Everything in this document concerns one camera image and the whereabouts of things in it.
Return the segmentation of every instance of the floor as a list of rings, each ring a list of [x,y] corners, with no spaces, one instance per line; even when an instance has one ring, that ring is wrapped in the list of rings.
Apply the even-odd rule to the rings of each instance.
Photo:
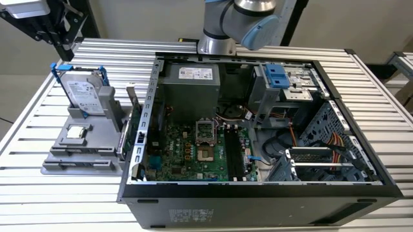
[[[38,91],[45,75],[0,75],[0,117],[15,121]],[[12,124],[0,120],[0,140]]]

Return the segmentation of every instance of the slotted metal table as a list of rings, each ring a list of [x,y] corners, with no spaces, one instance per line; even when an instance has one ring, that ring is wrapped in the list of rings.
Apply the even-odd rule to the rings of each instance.
[[[395,65],[407,78],[413,80],[413,53],[395,52],[388,64]]]
[[[115,97],[129,104],[126,84],[135,83],[137,94],[143,99],[155,52],[196,53],[197,47],[196,43],[86,39],[75,50],[70,64],[94,68],[105,65],[117,88]],[[340,228],[312,227],[309,230],[387,232],[393,228],[399,232],[413,231],[413,119],[359,56],[343,49],[276,46],[260,51],[238,47],[237,52],[240,56],[321,62],[407,197]],[[67,105],[62,87],[49,75],[0,142],[0,231],[138,231],[141,226],[127,206],[115,202],[121,177],[41,174],[43,160],[69,116]],[[261,230],[296,231],[292,228],[249,229]]]

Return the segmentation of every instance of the blue latch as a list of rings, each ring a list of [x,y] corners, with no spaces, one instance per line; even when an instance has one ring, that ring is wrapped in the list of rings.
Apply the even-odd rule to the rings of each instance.
[[[284,66],[280,64],[265,65],[265,75],[270,82],[272,88],[289,88],[290,82]]]

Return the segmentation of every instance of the sticker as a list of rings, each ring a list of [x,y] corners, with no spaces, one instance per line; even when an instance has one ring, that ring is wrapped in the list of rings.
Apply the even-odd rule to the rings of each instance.
[[[213,69],[181,68],[180,79],[213,80]]]
[[[172,222],[212,222],[213,209],[170,209]]]
[[[301,79],[299,77],[292,76],[290,77],[290,81],[292,82],[301,82]]]
[[[246,112],[245,118],[246,120],[250,120],[253,117],[253,113],[250,111]]]
[[[67,85],[81,110],[91,115],[103,114],[103,108],[93,84],[86,81],[69,81]]]

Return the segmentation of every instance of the red and yellow wires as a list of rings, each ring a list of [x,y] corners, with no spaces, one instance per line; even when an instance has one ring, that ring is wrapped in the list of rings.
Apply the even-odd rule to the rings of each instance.
[[[341,136],[336,132],[333,132],[332,138],[331,138],[328,144],[333,144],[333,145],[337,145],[337,146],[344,146],[343,138],[341,138]],[[332,163],[339,163],[340,162],[340,158],[341,158],[341,154],[333,150],[333,160],[332,160]]]

